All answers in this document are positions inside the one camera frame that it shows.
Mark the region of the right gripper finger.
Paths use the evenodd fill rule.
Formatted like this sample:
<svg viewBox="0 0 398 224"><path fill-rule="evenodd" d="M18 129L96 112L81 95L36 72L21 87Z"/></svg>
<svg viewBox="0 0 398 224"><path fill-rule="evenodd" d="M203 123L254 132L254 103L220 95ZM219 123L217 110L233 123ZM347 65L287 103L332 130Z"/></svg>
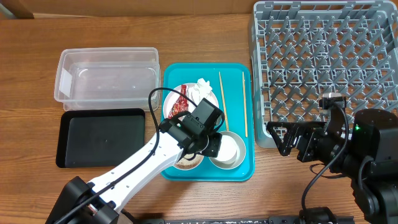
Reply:
<svg viewBox="0 0 398 224"><path fill-rule="evenodd" d="M284 134L282 139L278 136L274 136L272 138L281 156L288 156L291 153L291 150L297 145L299 136L299 128L292 128Z"/></svg>
<svg viewBox="0 0 398 224"><path fill-rule="evenodd" d="M282 137L284 134L280 132L280 129L284 129L287 132L292 128L313 129L313 128L323 128L325 125L326 122L321 122L321 121L303 121L296 123L269 121L266 125L266 129L271 134L272 137L274 136Z"/></svg>

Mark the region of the red sauce packet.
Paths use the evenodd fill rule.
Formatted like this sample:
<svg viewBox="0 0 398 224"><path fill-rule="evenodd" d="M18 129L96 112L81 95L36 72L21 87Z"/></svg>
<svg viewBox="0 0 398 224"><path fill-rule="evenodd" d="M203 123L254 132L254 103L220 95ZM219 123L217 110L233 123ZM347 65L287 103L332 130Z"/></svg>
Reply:
<svg viewBox="0 0 398 224"><path fill-rule="evenodd" d="M180 93L183 96L179 95L178 99L173 104L173 107L169 112L168 119L171 119L173 116L175 116L178 113L188 110L188 100L185 97L187 95L186 85L181 85Z"/></svg>

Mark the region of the white paper napkin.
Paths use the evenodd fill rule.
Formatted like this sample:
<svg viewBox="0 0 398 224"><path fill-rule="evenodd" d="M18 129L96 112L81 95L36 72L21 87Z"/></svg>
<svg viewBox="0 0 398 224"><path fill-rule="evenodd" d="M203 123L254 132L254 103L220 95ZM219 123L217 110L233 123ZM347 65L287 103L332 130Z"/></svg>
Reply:
<svg viewBox="0 0 398 224"><path fill-rule="evenodd" d="M198 79L196 84L188 88L188 97L195 103L199 104L202 99L208 97L212 92L212 87L209 81L203 78Z"/></svg>

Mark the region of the white cup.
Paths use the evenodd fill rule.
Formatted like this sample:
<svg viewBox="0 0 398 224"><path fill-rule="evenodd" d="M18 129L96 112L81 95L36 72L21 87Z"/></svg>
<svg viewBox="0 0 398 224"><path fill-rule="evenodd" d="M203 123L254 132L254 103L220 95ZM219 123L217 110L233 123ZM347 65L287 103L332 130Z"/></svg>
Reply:
<svg viewBox="0 0 398 224"><path fill-rule="evenodd" d="M215 157L215 160L223 164L232 164L237 158L238 149L239 146L231 136L223 135L218 156Z"/></svg>

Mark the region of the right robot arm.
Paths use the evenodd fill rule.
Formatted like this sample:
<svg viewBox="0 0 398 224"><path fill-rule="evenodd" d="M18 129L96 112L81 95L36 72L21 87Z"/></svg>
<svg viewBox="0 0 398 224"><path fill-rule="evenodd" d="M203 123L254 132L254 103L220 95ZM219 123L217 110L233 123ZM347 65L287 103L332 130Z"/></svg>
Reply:
<svg viewBox="0 0 398 224"><path fill-rule="evenodd" d="M301 162L351 179L354 201L369 223L397 223L397 116L379 109L356 113L352 128L343 109L329 109L327 122L270 122L279 153L298 150Z"/></svg>

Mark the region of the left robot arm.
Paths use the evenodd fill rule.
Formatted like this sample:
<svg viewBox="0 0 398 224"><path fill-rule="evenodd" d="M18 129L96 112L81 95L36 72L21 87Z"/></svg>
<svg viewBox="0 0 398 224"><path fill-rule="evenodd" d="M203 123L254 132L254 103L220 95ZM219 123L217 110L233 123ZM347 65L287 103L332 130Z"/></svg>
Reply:
<svg viewBox="0 0 398 224"><path fill-rule="evenodd" d="M216 157L224 113L207 99L157 125L152 139L109 172L85 182L74 177L62 189L47 223L117 223L122 209L156 175L187 154Z"/></svg>

